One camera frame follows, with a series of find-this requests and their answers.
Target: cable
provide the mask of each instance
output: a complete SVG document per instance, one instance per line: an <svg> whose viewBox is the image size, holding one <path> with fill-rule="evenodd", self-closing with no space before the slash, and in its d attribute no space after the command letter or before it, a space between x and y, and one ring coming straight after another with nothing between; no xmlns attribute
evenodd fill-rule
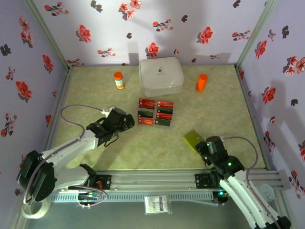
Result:
<svg viewBox="0 0 305 229"><path fill-rule="evenodd" d="M94 188L94 187L87 187L85 185L74 185L74 187L81 187L81 188L85 188L85 189L90 189L90 190L94 190L94 191L98 191L98 192L101 192L102 194L105 194L106 198L105 199L101 199L99 202L95 202L93 204L90 204L88 203L87 206L85 206L84 204L82 205L79 200L77 200L78 204L81 205L83 208L90 208L92 206L95 206L95 205L98 205L98 204L101 204L102 202L105 202L109 196L108 194L104 191L104 190L101 190L101 189L97 189L97 188Z"/></svg>
<svg viewBox="0 0 305 229"><path fill-rule="evenodd" d="M247 182L247 185L250 189L250 191L252 192L252 194L254 195L254 197L256 198L256 200L261 204L261 206L264 208L264 210L267 212L268 215L270 215L270 218L272 219L272 221L275 223L275 225L277 226L278 229L281 229L280 225L278 224L278 222L276 221L276 219L273 217L273 215L271 214L271 212L268 210L268 208L263 204L263 202L261 201L261 199L258 197L258 195L254 192L253 188L251 187L250 185L250 181L249 181L249 173L250 173L250 170L253 169L257 162L258 162L258 152L256 150L256 147L255 145L247 138L245 137L240 137L240 136L232 136L232 137L223 137L222 140L226 140L226 139L233 139L233 138L240 138L240 139L243 139L243 140L246 140L248 143L250 143L250 145L253 147L254 151L255 151L255 162L253 163L253 165L247 169L246 171L246 182Z"/></svg>
<svg viewBox="0 0 305 229"><path fill-rule="evenodd" d="M116 139L113 140L112 142L110 142L109 144L107 144L107 142L105 142L104 147L107 147L107 146L109 146L110 144L114 143L116 140L118 140L118 139L119 139L119 135L116 135L116 136L117 136Z"/></svg>
<svg viewBox="0 0 305 229"><path fill-rule="evenodd" d="M35 176L36 176L38 170L40 169L40 167L41 167L45 162L47 162L47 160L49 160L52 156L54 156L54 155L56 155L57 153L59 153L61 150L63 150L63 149L65 149L65 148L67 148L67 147L73 145L74 143L77 143L77 142L84 136L84 134L85 134L85 127L84 127L83 125L81 125L81 124L79 124L79 123L70 122L70 121L68 121L67 119L65 119L65 118L63 117L63 115L62 115L62 112L63 112L65 109L67 109L67 108L69 108L69 107L72 107L72 106L82 106L82 107L92 108L92 109L95 109L95 110L98 110L98 111L101 111L101 112L103 111L103 109L100 109L100 108L97 108L97 107L93 107L93 106L82 105L82 104L73 104L73 105L69 105L69 106L66 106L66 107L62 108L62 110L61 110L61 112L60 112L60 115L61 115L62 120L65 121L65 122L67 122L67 123L69 123L69 124L79 126L79 127L82 129L81 135L80 135L77 139L75 139L74 141L72 141L72 142L70 142L70 143L68 143L68 144L66 144L66 145L64 145L64 146L62 146L61 148L55 150L53 153L51 153L50 155L48 155L45 159L43 159L43 160L38 164L38 166L37 166L37 167L35 168L35 170L33 171L32 176L30 177L28 186L27 186L27 188L26 188L26 190L25 190L24 197L23 197L23 203L24 203L24 204L27 204L27 203L30 201L30 199L27 199L27 197L28 197L30 188L31 188L31 186L32 186L32 184L33 184L33 180L34 180L34 178L35 178Z"/></svg>

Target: floral wallpaper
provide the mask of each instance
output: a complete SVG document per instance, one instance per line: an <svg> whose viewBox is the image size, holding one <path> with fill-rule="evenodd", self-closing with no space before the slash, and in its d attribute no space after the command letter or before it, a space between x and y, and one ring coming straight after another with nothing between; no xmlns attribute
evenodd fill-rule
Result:
<svg viewBox="0 0 305 229"><path fill-rule="evenodd" d="M293 18L305 21L304 7L302 0L278 1L240 69L265 155L290 183L295 228L305 227L305 31Z"/></svg>
<svg viewBox="0 0 305 229"><path fill-rule="evenodd" d="M1 1L0 9L5 9L0 14L5 31L0 36L0 227L5 229L23 192L17 174L25 155L42 150L65 70L24 1ZM58 5L50 9L60 12Z"/></svg>
<svg viewBox="0 0 305 229"><path fill-rule="evenodd" d="M187 65L235 64L266 2L33 1L68 65L124 66L168 56Z"/></svg>

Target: white box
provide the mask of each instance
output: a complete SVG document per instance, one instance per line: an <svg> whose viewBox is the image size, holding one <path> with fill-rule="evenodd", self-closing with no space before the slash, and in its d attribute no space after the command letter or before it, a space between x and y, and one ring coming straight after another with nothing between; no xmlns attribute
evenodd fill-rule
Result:
<svg viewBox="0 0 305 229"><path fill-rule="evenodd" d="M184 76L175 57L142 60L139 72L141 89L147 97L177 94L182 90Z"/></svg>

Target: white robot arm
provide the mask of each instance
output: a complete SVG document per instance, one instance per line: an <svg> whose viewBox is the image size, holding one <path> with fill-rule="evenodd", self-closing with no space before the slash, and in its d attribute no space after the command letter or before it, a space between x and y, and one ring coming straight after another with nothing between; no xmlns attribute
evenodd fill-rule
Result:
<svg viewBox="0 0 305 229"><path fill-rule="evenodd" d="M251 180L249 170L234 156L229 156L220 137L198 143L196 150L211 168L211 180L218 183L234 200L252 229L289 229L287 217L279 214L264 200Z"/></svg>
<svg viewBox="0 0 305 229"><path fill-rule="evenodd" d="M102 144L108 146L117 140L120 132L134 126L131 114L114 106L103 109L102 114L106 117L88 125L81 136L43 153L32 151L27 154L17 177L17 182L26 190L25 203L28 196L39 202L60 188L74 185L91 187L95 183L96 173L88 165L82 164L73 169L63 167L90 149Z"/></svg>

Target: red card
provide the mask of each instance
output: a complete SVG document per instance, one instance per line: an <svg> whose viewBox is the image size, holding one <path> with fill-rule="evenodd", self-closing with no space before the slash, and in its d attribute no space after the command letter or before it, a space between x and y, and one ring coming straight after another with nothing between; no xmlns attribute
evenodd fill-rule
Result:
<svg viewBox="0 0 305 229"><path fill-rule="evenodd" d="M156 118L171 120L173 118L173 115L158 112Z"/></svg>
<svg viewBox="0 0 305 229"><path fill-rule="evenodd" d="M159 107L165 107L165 108L171 108L173 109L173 102L168 102L168 101L158 101L157 104Z"/></svg>
<svg viewBox="0 0 305 229"><path fill-rule="evenodd" d="M156 101L152 99L139 99L139 108L146 108L154 110Z"/></svg>
<svg viewBox="0 0 305 229"><path fill-rule="evenodd" d="M153 125L154 119L153 118L139 117L138 118L138 123L143 124L143 125Z"/></svg>

